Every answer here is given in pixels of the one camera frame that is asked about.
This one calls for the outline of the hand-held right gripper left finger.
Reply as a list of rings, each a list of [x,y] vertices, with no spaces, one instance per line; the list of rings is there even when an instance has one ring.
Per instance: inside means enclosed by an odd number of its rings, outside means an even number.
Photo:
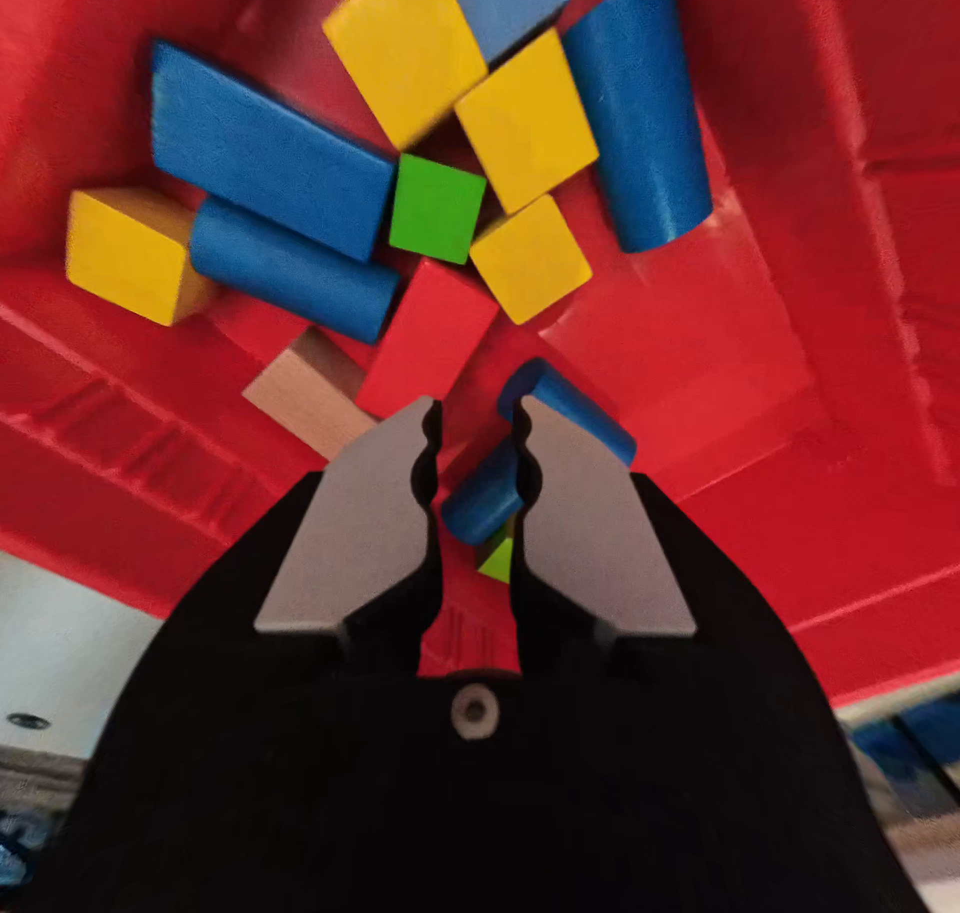
[[[258,633],[339,633],[425,564],[442,433],[442,403],[420,397],[327,465],[255,619]]]

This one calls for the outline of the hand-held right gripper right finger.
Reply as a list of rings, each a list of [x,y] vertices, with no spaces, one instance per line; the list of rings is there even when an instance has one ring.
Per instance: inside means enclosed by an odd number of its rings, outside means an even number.
[[[613,635],[692,638],[697,622],[628,463],[533,394],[513,415],[518,526],[532,577]]]

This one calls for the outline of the natural wooden block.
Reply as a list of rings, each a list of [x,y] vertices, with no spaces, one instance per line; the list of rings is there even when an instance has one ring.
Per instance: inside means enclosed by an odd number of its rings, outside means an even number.
[[[362,368],[309,327],[243,390],[243,398],[325,460],[379,425],[356,404]]]

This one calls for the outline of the red wooden block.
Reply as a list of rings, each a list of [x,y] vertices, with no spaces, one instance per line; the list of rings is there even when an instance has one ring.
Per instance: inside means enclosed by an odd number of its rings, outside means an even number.
[[[464,273],[421,259],[378,342],[355,404],[383,420],[421,397],[442,401],[500,307]]]

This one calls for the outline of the red plastic bin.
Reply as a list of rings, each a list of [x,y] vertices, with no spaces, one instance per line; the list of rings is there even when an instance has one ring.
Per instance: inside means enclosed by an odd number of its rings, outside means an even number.
[[[2,549],[165,619],[323,460],[243,389],[303,329],[222,293],[173,326],[66,277],[69,197],[150,187],[165,39],[395,152],[323,28],[342,0],[2,0]],[[604,0],[568,0],[562,35]],[[958,673],[958,0],[677,0],[714,203],[620,249],[602,187],[554,192],[593,269],[499,315],[443,409],[443,489],[541,356],[748,574],[835,705]]]

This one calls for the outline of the green wooden cube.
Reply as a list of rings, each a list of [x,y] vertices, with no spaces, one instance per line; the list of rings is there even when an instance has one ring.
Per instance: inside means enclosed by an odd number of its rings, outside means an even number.
[[[487,185],[484,175],[403,152],[390,217],[390,247],[464,265]]]

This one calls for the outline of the small green wooden block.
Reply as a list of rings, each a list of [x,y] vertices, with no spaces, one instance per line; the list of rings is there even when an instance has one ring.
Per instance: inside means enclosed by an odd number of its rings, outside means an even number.
[[[514,527],[509,521],[478,546],[475,557],[476,571],[491,580],[509,585],[513,545]]]

